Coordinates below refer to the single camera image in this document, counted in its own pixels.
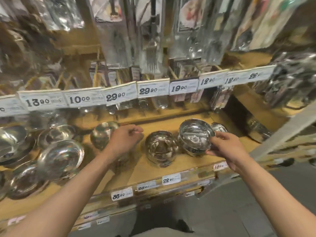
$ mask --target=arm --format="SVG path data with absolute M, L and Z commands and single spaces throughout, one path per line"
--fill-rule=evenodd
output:
M 66 237 L 109 165 L 132 149 L 144 137 L 142 132 L 143 129 L 135 125 L 115 130 L 102 153 L 4 236 Z
M 270 173 L 245 151 L 239 138 L 230 133 L 216 132 L 211 138 L 215 150 L 209 155 L 224 157 L 255 196 L 280 237 L 316 236 L 316 216 L 299 203 Z

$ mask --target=person's left hand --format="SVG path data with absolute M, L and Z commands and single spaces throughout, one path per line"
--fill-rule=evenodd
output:
M 143 128 L 136 125 L 124 125 L 116 129 L 110 138 L 104 152 L 110 152 L 115 158 L 130 151 L 143 138 Z

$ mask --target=hand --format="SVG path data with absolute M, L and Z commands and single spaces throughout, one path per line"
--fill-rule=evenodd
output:
M 114 158 L 127 153 L 144 138 L 143 131 L 143 128 L 136 125 L 119 127 L 112 133 L 104 152 L 112 153 Z
M 236 172 L 248 161 L 253 160 L 239 138 L 234 134 L 216 131 L 216 137 L 210 139 L 212 149 L 207 150 L 206 154 L 225 158 L 228 166 Z

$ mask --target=gray floor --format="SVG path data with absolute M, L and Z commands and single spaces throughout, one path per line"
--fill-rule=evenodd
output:
M 304 206 L 316 214 L 316 169 L 297 164 L 272 174 Z M 141 212 L 129 211 L 111 216 L 108 223 L 74 231 L 70 237 L 128 237 L 154 227 L 171 227 L 183 219 L 200 236 L 272 237 L 276 236 L 266 215 L 243 181 L 224 185 L 202 200 L 176 197 L 169 203 Z

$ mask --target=forearm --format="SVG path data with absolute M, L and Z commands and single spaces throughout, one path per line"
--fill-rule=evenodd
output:
M 114 159 L 113 154 L 108 155 L 97 156 L 6 237 L 67 236 Z
M 316 236 L 316 217 L 301 205 L 270 173 L 251 160 L 240 168 L 248 185 L 278 236 Z

